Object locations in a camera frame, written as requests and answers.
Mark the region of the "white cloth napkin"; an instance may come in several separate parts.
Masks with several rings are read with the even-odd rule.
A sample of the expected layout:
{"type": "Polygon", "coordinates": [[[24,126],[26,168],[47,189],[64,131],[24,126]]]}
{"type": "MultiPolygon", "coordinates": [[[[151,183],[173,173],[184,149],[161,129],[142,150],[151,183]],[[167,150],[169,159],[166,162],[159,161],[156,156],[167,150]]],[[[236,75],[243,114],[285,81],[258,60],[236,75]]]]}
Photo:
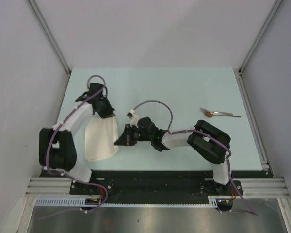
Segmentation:
{"type": "Polygon", "coordinates": [[[93,117],[85,128],[85,159],[89,162],[110,159],[119,150],[114,143],[118,139],[115,117],[93,117]]]}

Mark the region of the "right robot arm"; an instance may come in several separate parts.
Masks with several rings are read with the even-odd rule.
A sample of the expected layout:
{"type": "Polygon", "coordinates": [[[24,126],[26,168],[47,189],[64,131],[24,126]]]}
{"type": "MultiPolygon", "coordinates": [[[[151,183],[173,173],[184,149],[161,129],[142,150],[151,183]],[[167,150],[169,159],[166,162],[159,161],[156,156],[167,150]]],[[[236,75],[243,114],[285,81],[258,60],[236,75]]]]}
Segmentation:
{"type": "Polygon", "coordinates": [[[134,146],[137,142],[150,142],[159,151],[179,147],[193,148],[206,161],[211,163],[213,170],[214,190],[225,195],[231,190],[230,136],[204,120],[199,120],[194,126],[170,132],[158,128],[149,117],[131,118],[131,123],[125,125],[123,133],[115,141],[116,146],[134,146]]]}

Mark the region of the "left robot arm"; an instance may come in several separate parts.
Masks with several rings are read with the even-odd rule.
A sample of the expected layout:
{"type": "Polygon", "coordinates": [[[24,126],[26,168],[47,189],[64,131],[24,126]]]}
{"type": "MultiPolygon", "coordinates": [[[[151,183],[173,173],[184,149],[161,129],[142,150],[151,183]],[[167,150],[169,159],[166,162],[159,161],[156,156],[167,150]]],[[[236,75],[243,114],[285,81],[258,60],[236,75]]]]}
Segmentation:
{"type": "Polygon", "coordinates": [[[91,169],[78,161],[74,143],[74,136],[84,123],[88,124],[85,129],[86,160],[93,162],[116,155],[119,147],[114,144],[118,139],[114,108],[107,99],[105,85],[91,83],[61,123],[40,131],[39,163],[50,172],[64,172],[81,181],[81,189],[92,194],[97,190],[97,181],[91,178],[91,169]]]}

